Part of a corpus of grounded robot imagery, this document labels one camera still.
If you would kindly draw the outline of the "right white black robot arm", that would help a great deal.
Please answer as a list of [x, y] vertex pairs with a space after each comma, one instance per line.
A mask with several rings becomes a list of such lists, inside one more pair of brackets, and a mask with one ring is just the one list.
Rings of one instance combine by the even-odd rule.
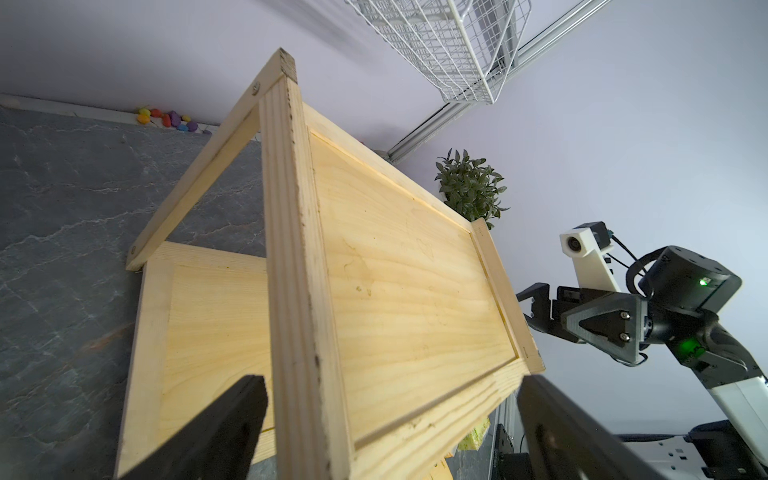
[[626, 268], [624, 292], [535, 283], [518, 293], [531, 301], [529, 327], [588, 344], [627, 367], [648, 359], [646, 349], [665, 345], [712, 396], [730, 424], [724, 439], [701, 455], [710, 477], [749, 465], [747, 475], [767, 475], [767, 377], [750, 352], [720, 323], [719, 311], [741, 279], [718, 262], [669, 245], [635, 258]]

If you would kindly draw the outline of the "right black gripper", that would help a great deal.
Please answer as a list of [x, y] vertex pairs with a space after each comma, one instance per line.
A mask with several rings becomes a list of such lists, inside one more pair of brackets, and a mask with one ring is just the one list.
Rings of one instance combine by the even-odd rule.
[[516, 294], [520, 304], [531, 303], [524, 314], [528, 326], [571, 343], [585, 343], [625, 366], [647, 360], [641, 351], [646, 340], [648, 302], [629, 293], [559, 287], [550, 299], [550, 285], [537, 282]]

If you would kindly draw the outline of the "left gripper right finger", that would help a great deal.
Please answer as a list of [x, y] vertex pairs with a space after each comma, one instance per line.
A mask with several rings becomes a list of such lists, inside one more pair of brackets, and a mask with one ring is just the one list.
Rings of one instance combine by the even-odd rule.
[[535, 479], [662, 477], [540, 375], [523, 378], [517, 405]]

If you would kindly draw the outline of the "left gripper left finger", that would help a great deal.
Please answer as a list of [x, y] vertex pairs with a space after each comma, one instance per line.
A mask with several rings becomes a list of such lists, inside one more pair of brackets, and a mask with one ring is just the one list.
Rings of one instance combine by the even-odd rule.
[[265, 379], [246, 375], [123, 479], [245, 479], [269, 405]]

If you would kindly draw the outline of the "wooden two-tier shelf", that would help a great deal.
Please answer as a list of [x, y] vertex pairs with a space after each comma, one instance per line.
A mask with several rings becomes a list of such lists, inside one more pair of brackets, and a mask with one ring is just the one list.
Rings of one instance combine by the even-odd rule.
[[[171, 232], [254, 138], [266, 254]], [[308, 106], [263, 66], [128, 251], [142, 275], [115, 475], [246, 375], [269, 405], [250, 467], [419, 479], [544, 369], [482, 221]]]

